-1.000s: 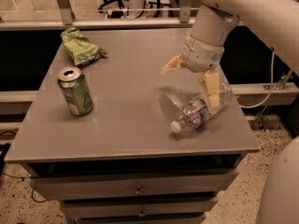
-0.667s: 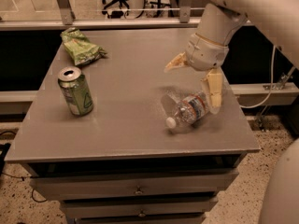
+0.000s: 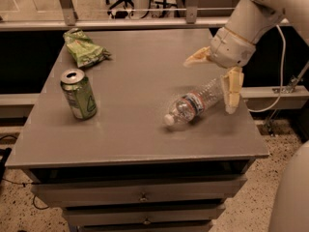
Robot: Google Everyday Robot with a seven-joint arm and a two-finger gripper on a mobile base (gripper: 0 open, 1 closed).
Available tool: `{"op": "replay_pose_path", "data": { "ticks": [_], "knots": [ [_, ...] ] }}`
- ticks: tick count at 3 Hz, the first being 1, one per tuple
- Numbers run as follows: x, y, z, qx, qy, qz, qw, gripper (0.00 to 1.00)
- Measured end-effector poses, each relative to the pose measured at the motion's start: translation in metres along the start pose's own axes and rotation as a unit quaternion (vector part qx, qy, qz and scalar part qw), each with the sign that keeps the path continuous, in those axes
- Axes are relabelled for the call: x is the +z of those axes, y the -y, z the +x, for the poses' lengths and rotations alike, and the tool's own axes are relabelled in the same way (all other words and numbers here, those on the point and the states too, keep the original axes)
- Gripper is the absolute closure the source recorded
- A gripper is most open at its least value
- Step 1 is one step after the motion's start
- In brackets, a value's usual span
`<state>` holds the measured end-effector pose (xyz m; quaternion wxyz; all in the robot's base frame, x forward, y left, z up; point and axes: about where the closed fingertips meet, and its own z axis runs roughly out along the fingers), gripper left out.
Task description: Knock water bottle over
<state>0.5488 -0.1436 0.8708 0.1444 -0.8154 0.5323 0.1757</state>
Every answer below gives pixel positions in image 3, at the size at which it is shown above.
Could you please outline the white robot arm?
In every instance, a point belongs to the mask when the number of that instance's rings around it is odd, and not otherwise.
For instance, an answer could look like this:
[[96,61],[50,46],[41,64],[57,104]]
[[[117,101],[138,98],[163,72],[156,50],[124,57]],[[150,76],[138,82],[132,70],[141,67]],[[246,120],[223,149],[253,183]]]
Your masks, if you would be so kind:
[[[240,68],[248,63],[262,35],[284,18],[309,44],[309,0],[239,0],[211,44],[186,59],[187,65],[212,62],[228,70],[221,78],[228,113],[239,105]],[[309,232],[309,142],[294,153],[284,170],[268,232]]]

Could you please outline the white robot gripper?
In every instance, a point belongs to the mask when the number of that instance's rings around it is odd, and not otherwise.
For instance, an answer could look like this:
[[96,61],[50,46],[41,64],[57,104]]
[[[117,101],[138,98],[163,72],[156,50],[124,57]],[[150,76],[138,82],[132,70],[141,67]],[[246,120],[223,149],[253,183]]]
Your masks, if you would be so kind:
[[222,27],[212,38],[210,47],[200,48],[189,56],[183,65],[189,68],[213,61],[220,67],[230,68],[220,76],[220,80],[225,110],[228,114],[233,114],[239,107],[240,91],[244,80],[241,67],[248,63],[255,50],[254,44]]

